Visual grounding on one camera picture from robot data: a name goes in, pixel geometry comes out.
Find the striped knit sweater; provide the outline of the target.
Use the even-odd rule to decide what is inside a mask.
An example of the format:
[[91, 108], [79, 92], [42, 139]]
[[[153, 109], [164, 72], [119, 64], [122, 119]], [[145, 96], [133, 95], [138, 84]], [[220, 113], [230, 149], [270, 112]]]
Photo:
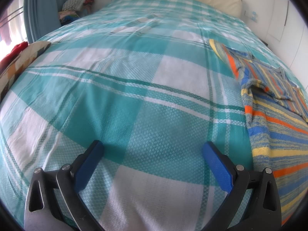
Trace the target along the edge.
[[273, 170], [282, 223], [307, 192], [307, 104], [282, 67], [214, 40], [209, 45], [240, 85], [254, 168]]

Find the white wardrobe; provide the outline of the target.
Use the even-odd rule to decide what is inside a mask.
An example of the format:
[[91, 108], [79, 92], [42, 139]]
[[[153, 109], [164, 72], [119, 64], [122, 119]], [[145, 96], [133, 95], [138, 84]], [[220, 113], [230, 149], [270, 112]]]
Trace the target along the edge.
[[307, 89], [307, 26], [290, 0], [274, 0], [266, 42]]

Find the red garment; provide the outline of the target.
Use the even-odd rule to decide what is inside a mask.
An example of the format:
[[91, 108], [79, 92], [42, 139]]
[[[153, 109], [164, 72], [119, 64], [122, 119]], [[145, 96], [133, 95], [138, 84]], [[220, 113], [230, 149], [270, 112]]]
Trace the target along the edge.
[[0, 72], [3, 71], [9, 66], [9, 64], [24, 50], [28, 47], [28, 42], [24, 41], [20, 44], [14, 46], [9, 54], [7, 54], [0, 62]]

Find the teal window curtain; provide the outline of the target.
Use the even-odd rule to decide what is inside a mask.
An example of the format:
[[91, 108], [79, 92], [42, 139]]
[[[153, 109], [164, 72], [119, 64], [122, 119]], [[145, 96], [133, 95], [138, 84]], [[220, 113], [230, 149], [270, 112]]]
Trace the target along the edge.
[[23, 0], [23, 16], [29, 43], [61, 27], [59, 11], [67, 0]]

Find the pile of clothes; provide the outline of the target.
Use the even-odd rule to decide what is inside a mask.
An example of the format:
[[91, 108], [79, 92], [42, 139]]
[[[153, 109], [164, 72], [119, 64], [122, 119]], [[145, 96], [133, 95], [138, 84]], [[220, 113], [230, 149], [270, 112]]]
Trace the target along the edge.
[[90, 15], [94, 3], [95, 0], [67, 0], [59, 12], [61, 26]]

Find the teal plaid bedspread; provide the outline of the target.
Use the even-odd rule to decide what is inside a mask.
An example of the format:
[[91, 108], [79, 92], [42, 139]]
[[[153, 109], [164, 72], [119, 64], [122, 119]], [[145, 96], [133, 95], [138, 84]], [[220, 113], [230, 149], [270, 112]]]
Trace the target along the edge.
[[307, 126], [270, 117], [274, 146], [251, 145], [241, 86], [208, 41], [246, 52], [293, 82], [240, 19], [195, 0], [115, 0], [43, 37], [50, 46], [1, 102], [1, 201], [24, 225], [36, 168], [58, 170], [100, 140], [81, 198], [106, 230], [200, 230], [226, 197], [202, 157], [277, 175], [285, 224], [307, 192]]

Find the wall switch panel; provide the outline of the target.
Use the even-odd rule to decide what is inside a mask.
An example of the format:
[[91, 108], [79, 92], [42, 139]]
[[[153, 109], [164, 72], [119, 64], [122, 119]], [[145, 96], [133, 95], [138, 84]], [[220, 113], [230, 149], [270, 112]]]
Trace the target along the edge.
[[258, 21], [258, 15], [255, 11], [245, 10], [244, 15], [255, 23]]

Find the patterned cushion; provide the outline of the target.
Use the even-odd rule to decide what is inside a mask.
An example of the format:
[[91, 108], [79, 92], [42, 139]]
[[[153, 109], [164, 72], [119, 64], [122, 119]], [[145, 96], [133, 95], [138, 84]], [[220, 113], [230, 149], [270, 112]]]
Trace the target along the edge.
[[29, 44], [1, 73], [1, 101], [8, 93], [11, 86], [26, 68], [42, 55], [51, 45], [49, 41], [38, 41]]

